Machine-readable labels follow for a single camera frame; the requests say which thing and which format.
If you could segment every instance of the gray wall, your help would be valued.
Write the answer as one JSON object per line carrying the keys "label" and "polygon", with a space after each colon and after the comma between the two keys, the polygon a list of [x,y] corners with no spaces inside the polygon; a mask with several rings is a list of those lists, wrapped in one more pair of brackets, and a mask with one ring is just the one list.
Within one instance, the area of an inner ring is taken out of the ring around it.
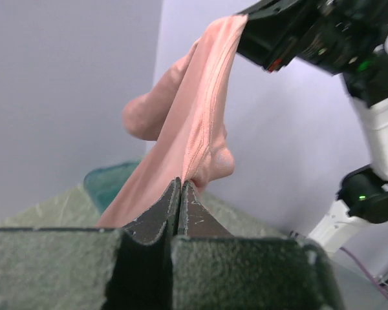
{"label": "gray wall", "polygon": [[[164,0],[155,81],[210,22],[255,2]],[[236,169],[208,190],[285,231],[308,233],[326,213],[342,177],[369,163],[340,79],[298,60],[266,74],[237,56],[226,126]],[[378,274],[388,265],[388,224],[371,227],[348,246]]]}
{"label": "gray wall", "polygon": [[0,219],[144,152],[120,112],[152,86],[161,6],[0,0]]}

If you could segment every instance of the wall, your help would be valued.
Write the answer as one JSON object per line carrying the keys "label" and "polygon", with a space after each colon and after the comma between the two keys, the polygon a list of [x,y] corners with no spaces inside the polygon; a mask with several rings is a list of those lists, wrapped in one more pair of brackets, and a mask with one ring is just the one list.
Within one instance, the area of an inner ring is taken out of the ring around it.
{"label": "wall", "polygon": [[0,219],[144,152],[120,112],[152,86],[161,6],[0,0]]}
{"label": "wall", "polygon": [[[210,22],[255,2],[164,0],[155,81]],[[285,231],[308,233],[326,213],[342,177],[369,163],[339,77],[299,60],[267,74],[237,56],[226,126],[236,170],[208,190]],[[378,274],[388,265],[388,224],[367,229],[348,247]],[[346,257],[339,259],[353,268]]]}

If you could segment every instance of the pink cloth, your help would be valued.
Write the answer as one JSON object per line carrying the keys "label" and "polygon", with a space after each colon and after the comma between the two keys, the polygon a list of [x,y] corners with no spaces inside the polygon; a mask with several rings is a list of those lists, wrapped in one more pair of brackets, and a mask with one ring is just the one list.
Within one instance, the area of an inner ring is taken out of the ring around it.
{"label": "pink cloth", "polygon": [[156,141],[97,226],[122,227],[138,218],[176,177],[199,193],[229,176],[234,159],[224,127],[228,78],[246,15],[214,21],[190,51],[162,76],[151,92],[122,112],[128,133]]}

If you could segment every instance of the green light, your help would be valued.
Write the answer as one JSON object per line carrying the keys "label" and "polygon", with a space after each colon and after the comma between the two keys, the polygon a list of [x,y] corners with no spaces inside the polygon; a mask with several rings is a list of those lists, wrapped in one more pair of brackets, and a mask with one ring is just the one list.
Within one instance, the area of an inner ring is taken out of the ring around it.
{"label": "green light", "polygon": [[371,64],[371,62],[370,62],[369,60],[364,61],[364,62],[361,63],[360,66],[358,67],[358,72],[364,71],[366,68],[369,67],[370,64]]}

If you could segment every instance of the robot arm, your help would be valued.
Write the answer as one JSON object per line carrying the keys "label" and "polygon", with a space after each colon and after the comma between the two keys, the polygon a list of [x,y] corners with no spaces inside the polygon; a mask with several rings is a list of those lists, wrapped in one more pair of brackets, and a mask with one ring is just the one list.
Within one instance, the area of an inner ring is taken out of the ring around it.
{"label": "robot arm", "polygon": [[249,22],[239,54],[269,72],[298,57],[341,74],[358,114],[372,163],[344,177],[308,236],[332,255],[364,227],[388,221],[388,0],[266,0],[241,13]]}

